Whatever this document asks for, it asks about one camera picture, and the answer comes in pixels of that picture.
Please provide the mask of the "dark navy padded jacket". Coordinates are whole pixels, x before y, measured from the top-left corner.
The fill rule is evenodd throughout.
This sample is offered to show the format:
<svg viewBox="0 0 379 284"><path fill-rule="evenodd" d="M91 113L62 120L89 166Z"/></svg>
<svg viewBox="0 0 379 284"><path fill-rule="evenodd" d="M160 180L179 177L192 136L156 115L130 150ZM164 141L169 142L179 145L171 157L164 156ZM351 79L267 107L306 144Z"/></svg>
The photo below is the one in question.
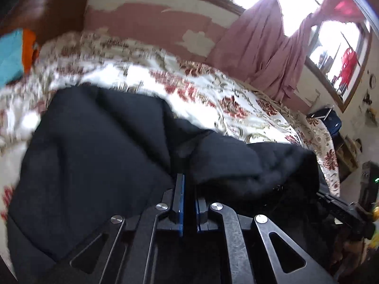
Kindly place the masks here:
<svg viewBox="0 0 379 284"><path fill-rule="evenodd" d="M59 90L34 132L8 208L19 283L34 283L113 215L158 203L178 174L238 212L302 208L319 189L313 151L246 144L174 117L161 98Z"/></svg>

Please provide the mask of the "wooden side shelf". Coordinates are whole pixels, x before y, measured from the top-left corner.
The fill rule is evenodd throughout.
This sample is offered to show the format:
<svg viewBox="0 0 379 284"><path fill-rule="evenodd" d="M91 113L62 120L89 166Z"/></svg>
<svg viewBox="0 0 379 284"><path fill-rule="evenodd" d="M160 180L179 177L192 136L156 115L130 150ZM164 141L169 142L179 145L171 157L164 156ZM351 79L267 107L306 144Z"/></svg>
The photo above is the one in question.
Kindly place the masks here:
<svg viewBox="0 0 379 284"><path fill-rule="evenodd" d="M349 136L343 137L341 134L335 139L335 154L337 156L338 174L342 183L350 174L359 167L358 155L360 148L356 141Z"/></svg>

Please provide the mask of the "blue bag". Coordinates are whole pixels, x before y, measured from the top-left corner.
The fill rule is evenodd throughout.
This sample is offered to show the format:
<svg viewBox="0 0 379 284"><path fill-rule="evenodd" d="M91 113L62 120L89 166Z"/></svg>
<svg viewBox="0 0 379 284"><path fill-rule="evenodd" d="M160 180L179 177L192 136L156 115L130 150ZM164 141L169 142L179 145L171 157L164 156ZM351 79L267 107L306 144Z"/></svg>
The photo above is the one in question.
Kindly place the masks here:
<svg viewBox="0 0 379 284"><path fill-rule="evenodd" d="M342 121L333 108L322 108L307 115L308 118L323 122L332 138L335 138L342 128Z"/></svg>

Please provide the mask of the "floral white red bedspread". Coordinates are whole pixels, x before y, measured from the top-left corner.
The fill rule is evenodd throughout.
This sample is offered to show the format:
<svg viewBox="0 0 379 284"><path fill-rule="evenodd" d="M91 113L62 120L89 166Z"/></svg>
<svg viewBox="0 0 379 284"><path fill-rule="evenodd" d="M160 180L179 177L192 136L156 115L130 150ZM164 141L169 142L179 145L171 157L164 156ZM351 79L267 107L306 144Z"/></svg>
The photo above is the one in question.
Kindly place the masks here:
<svg viewBox="0 0 379 284"><path fill-rule="evenodd" d="M21 161L55 92L71 85L92 83L157 96L177 117L201 128L246 143L281 142L311 149L329 191L340 194L337 157L325 125L220 70L133 39L99 33L66 33L39 49L30 72L1 87L1 258L8 270L13 266L5 225Z"/></svg>

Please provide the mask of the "red hanging garment outside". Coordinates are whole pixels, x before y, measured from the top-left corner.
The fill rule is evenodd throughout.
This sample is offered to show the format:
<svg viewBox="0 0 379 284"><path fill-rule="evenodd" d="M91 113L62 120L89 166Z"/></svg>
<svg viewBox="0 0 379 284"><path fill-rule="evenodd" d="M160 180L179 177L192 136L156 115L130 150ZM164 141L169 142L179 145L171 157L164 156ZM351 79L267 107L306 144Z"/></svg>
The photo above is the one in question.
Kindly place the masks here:
<svg viewBox="0 0 379 284"><path fill-rule="evenodd" d="M347 48L342 56L342 68L339 76L337 77L337 79L340 80L338 90L341 94L343 94L347 89L357 64L357 53L351 47Z"/></svg>

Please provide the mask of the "orange brown blue pillow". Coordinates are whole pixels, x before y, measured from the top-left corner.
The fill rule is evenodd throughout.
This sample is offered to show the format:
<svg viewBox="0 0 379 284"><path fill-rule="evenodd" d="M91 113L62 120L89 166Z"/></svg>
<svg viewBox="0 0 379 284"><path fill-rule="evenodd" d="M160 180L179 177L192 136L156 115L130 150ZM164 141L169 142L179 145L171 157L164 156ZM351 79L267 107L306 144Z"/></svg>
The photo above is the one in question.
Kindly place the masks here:
<svg viewBox="0 0 379 284"><path fill-rule="evenodd" d="M0 84L3 87L30 72L40 49L36 34L19 28L1 36L0 50Z"/></svg>

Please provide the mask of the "brown wooden headboard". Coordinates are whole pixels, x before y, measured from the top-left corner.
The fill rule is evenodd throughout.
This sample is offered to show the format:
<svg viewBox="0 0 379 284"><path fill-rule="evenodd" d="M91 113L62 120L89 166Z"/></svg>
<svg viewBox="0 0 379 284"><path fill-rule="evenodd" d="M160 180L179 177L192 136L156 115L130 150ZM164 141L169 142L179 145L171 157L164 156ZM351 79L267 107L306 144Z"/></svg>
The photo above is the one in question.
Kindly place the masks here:
<svg viewBox="0 0 379 284"><path fill-rule="evenodd" d="M81 32L86 7L87 0L20 0L1 21L1 35L23 28L43 45L64 33Z"/></svg>

